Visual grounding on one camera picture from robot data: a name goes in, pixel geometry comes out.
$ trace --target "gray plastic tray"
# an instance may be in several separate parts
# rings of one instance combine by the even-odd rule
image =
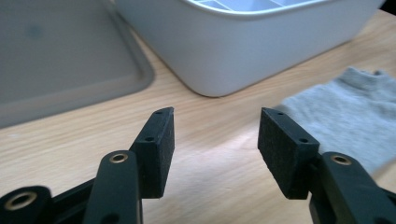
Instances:
[[[0,128],[146,88],[148,60],[113,5],[0,0]]]

